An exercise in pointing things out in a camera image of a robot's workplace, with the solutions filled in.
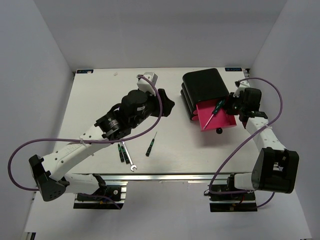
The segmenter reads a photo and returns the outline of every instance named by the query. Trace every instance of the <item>black sticker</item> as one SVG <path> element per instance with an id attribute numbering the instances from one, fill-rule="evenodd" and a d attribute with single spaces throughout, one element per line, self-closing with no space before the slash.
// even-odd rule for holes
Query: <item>black sticker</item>
<path id="1" fill-rule="evenodd" d="M 241 67 L 225 67 L 226 72 L 242 72 Z"/>
<path id="2" fill-rule="evenodd" d="M 93 69 L 82 69 L 82 70 L 77 70 L 77 74 L 93 74 L 94 70 Z"/>

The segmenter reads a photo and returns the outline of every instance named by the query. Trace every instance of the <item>black round knob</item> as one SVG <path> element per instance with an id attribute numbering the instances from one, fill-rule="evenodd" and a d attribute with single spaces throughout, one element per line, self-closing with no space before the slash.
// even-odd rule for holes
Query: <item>black round knob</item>
<path id="1" fill-rule="evenodd" d="M 221 127 L 217 128 L 217 129 L 215 130 L 215 132 L 216 132 L 217 134 L 222 134 L 222 128 L 221 128 Z"/>

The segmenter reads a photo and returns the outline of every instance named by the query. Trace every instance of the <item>white wall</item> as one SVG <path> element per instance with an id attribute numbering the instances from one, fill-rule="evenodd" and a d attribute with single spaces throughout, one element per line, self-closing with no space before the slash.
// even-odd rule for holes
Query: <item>white wall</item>
<path id="1" fill-rule="evenodd" d="M 320 1 L 289 0 L 251 70 L 251 76 L 271 80 L 282 93 L 283 114 L 274 131 L 300 155 L 295 188 L 313 239 L 320 239 L 319 13 Z M 262 89 L 263 108 L 274 118 L 279 110 L 276 93 L 263 83 L 255 86 Z"/>
<path id="2" fill-rule="evenodd" d="M 0 7 L 0 239 L 20 239 L 33 193 L 9 180 L 9 156 L 20 144 L 53 137 L 60 128 L 72 72 L 32 0 L 3 0 Z M 52 144 L 34 144 L 14 159 L 13 175 L 34 187 L 28 159 Z"/>
<path id="3" fill-rule="evenodd" d="M 72 70 L 251 67 L 287 0 L 35 0 Z"/>

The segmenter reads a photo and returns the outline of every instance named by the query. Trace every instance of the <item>cable tie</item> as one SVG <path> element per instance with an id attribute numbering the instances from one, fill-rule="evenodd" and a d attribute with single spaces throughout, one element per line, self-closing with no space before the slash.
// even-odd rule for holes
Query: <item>cable tie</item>
<path id="1" fill-rule="evenodd" d="M 84 138 L 83 138 L 82 136 L 80 136 L 79 139 L 80 139 L 80 143 L 81 143 L 83 146 L 85 146 L 85 148 L 87 149 L 88 146 L 87 146 L 87 144 L 85 144 Z"/>
<path id="2" fill-rule="evenodd" d="M 269 126 L 268 123 L 264 123 L 263 126 L 266 126 L 265 129 L 272 129 L 272 126 Z"/>

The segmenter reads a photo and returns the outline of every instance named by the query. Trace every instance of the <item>green screwdriver handle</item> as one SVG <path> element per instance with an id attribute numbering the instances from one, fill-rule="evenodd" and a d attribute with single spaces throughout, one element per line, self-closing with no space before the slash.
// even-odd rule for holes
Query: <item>green screwdriver handle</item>
<path id="1" fill-rule="evenodd" d="M 212 114 L 216 115 L 219 112 L 219 110 L 221 109 L 221 107 L 225 104 L 225 102 L 226 102 L 225 99 L 218 101 L 218 103 L 215 105 L 215 108 L 214 108 Z"/>
<path id="2" fill-rule="evenodd" d="M 119 151 L 119 155 L 120 155 L 120 161 L 121 161 L 122 163 L 124 163 L 124 162 L 125 162 L 125 158 L 124 158 L 124 155 L 123 155 L 123 153 L 122 153 L 121 146 L 120 146 L 119 143 L 118 143 L 118 151 Z"/>
<path id="3" fill-rule="evenodd" d="M 126 164 L 130 164 L 130 161 L 129 161 L 129 158 L 128 158 L 128 155 L 126 153 L 126 150 L 125 150 L 124 146 L 121 146 L 121 150 L 122 150 L 122 153 L 123 153 L 123 156 L 124 156 L 125 163 Z"/>
<path id="4" fill-rule="evenodd" d="M 154 142 L 155 142 L 155 139 L 152 139 L 151 143 L 150 143 L 150 146 L 148 147 L 148 150 L 146 151 L 145 155 L 147 157 L 149 157 L 150 155 L 150 152 L 151 152 L 151 149 L 152 149 L 152 146 L 154 145 Z"/>

